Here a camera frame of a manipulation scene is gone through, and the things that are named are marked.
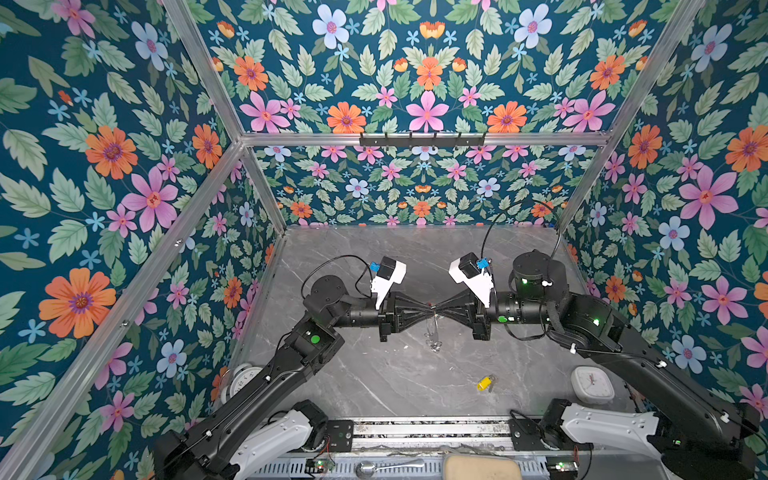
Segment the aluminium horizontal back bar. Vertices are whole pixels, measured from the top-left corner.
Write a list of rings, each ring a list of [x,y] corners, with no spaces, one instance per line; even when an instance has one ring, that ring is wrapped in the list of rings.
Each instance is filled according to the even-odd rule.
[[[438,148],[499,146],[499,145],[591,145],[604,146],[608,135],[603,132],[573,133],[246,133],[240,142],[248,147],[258,146],[372,146],[409,148],[436,146]]]

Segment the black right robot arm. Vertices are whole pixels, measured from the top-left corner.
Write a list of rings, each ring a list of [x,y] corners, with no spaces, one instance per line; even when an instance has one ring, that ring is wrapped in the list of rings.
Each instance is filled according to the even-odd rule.
[[[511,291],[496,288],[488,260],[468,253],[449,266],[466,290],[438,305],[441,315],[467,321],[487,340],[494,324],[538,324],[561,347],[607,368],[655,406],[653,426],[598,427],[599,438],[645,454],[682,479],[751,479],[759,457],[747,443],[759,435],[760,415],[715,397],[669,362],[603,300],[571,292],[565,266],[533,250],[517,256]]]

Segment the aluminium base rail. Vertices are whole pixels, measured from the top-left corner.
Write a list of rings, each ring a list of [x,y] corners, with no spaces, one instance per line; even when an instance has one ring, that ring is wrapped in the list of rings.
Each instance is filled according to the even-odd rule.
[[[467,417],[356,417],[309,420],[282,413],[247,429],[233,449],[236,459],[282,455],[305,457],[342,453],[431,452],[449,449],[490,455],[556,455],[577,459],[590,448],[569,440],[543,440],[535,423],[521,415]]]

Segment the large keyring with red grip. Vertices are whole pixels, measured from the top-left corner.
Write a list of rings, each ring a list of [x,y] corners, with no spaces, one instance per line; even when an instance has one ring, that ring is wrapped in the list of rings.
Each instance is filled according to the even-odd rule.
[[[426,344],[432,352],[438,353],[442,348],[442,341],[439,336],[438,328],[438,314],[433,312],[432,315],[426,320]]]

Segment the black hook rail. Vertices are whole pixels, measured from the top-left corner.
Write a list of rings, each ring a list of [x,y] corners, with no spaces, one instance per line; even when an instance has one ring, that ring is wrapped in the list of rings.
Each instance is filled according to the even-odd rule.
[[[457,147],[475,147],[485,144],[485,134],[464,133],[397,133],[397,134],[361,134],[358,145],[361,147],[437,147],[453,149]]]

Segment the metal spoon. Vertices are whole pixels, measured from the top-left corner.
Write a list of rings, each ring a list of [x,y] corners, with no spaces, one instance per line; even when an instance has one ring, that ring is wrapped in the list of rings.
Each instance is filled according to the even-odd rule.
[[[375,474],[398,469],[423,469],[426,462],[423,459],[414,459],[398,464],[381,465],[372,461],[362,461],[355,466],[355,476],[358,479],[372,479]]]

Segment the white square clock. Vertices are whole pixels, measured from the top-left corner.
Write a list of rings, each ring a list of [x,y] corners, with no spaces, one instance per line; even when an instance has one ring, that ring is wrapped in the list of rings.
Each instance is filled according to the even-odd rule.
[[[615,398],[610,377],[597,367],[576,367],[571,373],[571,385],[576,396],[584,403],[607,404]]]

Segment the round white alarm clock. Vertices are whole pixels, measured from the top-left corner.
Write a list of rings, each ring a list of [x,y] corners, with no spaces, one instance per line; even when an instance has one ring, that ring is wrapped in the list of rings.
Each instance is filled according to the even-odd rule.
[[[226,388],[221,394],[221,403],[226,404],[231,400],[240,390],[242,390],[251,380],[256,378],[263,368],[261,366],[255,366],[250,363],[243,363],[239,365],[234,374],[226,385]]]

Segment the beige foam pad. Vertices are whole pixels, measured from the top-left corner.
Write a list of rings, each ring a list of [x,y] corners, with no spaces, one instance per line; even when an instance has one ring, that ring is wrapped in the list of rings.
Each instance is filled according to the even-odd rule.
[[[444,480],[522,480],[514,460],[476,455],[449,455],[443,463]]]

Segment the aluminium frame post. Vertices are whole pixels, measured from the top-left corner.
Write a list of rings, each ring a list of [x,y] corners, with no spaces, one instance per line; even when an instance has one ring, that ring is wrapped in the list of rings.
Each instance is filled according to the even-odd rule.
[[[569,198],[567,207],[560,215],[558,222],[558,232],[560,234],[564,234],[574,220],[577,211],[599,179],[602,170],[639,112],[645,98],[657,83],[662,70],[668,64],[685,34],[694,24],[698,12],[705,4],[704,0],[682,0],[677,3],[670,20],[651,50],[644,69],[639,73],[638,79],[630,89],[611,123],[608,130],[607,143],[593,157],[580,183]]]
[[[174,28],[184,45],[190,60],[197,70],[200,81],[206,90],[213,107],[223,122],[229,140],[234,148],[245,150],[243,166],[254,182],[255,191],[258,194],[275,234],[281,238],[285,234],[286,222],[280,213],[277,201],[268,184],[268,180],[257,163],[256,154],[251,147],[243,143],[245,129],[239,119],[234,105],[227,93],[220,75],[217,73],[212,57],[209,54],[202,34],[192,17],[186,1],[170,0],[164,2],[164,8],[170,17]]]

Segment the aluminium left diagonal bar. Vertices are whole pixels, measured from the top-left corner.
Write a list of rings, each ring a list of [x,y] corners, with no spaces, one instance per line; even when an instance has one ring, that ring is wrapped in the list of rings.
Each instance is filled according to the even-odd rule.
[[[115,302],[110,313],[95,330],[68,370],[27,424],[1,462],[3,479],[33,479],[40,460],[52,450],[86,394],[95,384],[101,369],[134,324],[170,264],[180,245],[190,236],[197,222],[211,205],[213,197],[244,153],[242,141],[234,142],[198,188],[186,208],[168,229],[139,272]]]

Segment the aluminium frame post back left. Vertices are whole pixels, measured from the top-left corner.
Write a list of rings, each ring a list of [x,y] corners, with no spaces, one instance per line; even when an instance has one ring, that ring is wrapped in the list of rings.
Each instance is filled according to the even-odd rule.
[[[164,2],[164,8],[170,17],[174,28],[184,45],[190,60],[197,70],[200,81],[206,90],[213,107],[223,122],[229,140],[234,148],[245,150],[243,166],[254,182],[255,191],[258,194],[275,234],[281,238],[285,234],[286,222],[280,213],[277,201],[268,184],[268,180],[257,163],[256,154],[251,147],[243,143],[245,129],[239,119],[234,105],[227,93],[220,75],[217,73],[212,57],[209,54],[202,34],[192,17],[186,1],[170,0]]]

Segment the aluminium frame post back right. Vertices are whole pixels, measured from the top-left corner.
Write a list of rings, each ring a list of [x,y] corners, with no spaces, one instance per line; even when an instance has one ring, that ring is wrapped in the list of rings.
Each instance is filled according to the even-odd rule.
[[[608,130],[607,143],[593,157],[580,183],[569,198],[567,207],[560,215],[558,222],[558,232],[560,234],[564,234],[574,220],[577,211],[599,179],[602,170],[639,112],[645,98],[657,83],[662,70],[668,64],[685,34],[694,24],[698,12],[705,4],[704,0],[682,0],[677,3],[670,20],[651,50],[644,69],[639,73],[638,79],[630,89],[611,123]]]

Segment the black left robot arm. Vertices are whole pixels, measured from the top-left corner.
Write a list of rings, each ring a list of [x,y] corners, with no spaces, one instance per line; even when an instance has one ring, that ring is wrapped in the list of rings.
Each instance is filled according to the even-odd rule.
[[[342,328],[395,333],[433,316],[432,308],[391,292],[350,295],[337,276],[318,279],[304,298],[304,316],[281,337],[267,365],[213,414],[185,433],[162,435],[154,447],[157,479],[247,479],[282,454],[318,443],[326,417],[310,402],[282,419],[278,405],[327,365],[344,345]]]

